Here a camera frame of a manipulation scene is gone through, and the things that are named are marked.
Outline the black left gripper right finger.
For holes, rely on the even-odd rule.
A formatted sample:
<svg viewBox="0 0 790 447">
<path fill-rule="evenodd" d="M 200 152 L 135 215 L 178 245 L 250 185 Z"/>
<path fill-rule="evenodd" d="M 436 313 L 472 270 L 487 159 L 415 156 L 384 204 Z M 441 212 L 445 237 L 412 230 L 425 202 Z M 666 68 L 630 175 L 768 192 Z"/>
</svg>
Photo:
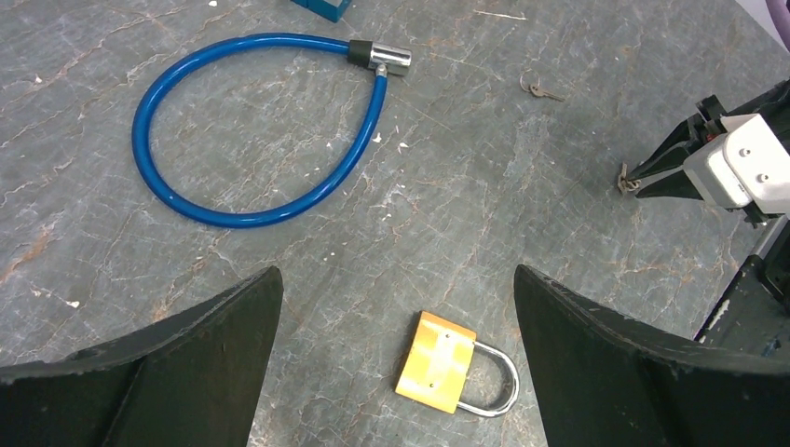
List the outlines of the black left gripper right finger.
<svg viewBox="0 0 790 447">
<path fill-rule="evenodd" d="M 551 446 L 785 446 L 789 365 L 683 338 L 514 273 L 514 302 Z"/>
</svg>

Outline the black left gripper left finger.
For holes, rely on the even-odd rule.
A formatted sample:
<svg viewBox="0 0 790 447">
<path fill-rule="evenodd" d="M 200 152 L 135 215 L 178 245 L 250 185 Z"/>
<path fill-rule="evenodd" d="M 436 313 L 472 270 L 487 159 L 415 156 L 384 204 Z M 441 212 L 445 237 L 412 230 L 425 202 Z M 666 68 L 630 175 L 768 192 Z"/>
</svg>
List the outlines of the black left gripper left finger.
<svg viewBox="0 0 790 447">
<path fill-rule="evenodd" d="M 243 446 L 279 326 L 280 271 L 53 362 L 1 371 L 5 446 Z"/>
</svg>

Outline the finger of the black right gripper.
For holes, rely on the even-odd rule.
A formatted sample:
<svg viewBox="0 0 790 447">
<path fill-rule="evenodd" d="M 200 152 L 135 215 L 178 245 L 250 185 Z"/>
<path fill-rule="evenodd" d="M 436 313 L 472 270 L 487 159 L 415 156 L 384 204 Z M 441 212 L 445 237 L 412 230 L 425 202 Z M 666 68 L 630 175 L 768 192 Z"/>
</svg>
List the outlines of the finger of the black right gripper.
<svg viewBox="0 0 790 447">
<path fill-rule="evenodd" d="M 704 146 L 703 131 L 704 121 L 700 114 L 681 121 L 647 160 L 627 173 L 626 180 L 640 181 L 680 167 L 688 156 Z"/>
<path fill-rule="evenodd" d="M 703 201 L 703 197 L 683 170 L 678 170 L 636 192 L 637 198 L 676 197 Z"/>
</svg>

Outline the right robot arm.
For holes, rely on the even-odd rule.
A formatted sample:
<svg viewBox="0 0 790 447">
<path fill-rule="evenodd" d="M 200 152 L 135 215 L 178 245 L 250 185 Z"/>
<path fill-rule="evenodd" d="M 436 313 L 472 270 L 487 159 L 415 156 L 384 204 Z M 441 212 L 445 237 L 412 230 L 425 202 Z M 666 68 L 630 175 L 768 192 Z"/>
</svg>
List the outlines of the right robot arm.
<svg viewBox="0 0 790 447">
<path fill-rule="evenodd" d="M 699 200 L 741 212 L 760 230 L 697 342 L 789 359 L 789 83 L 731 110 L 715 95 L 696 104 L 653 154 L 623 167 L 622 193 Z"/>
</svg>

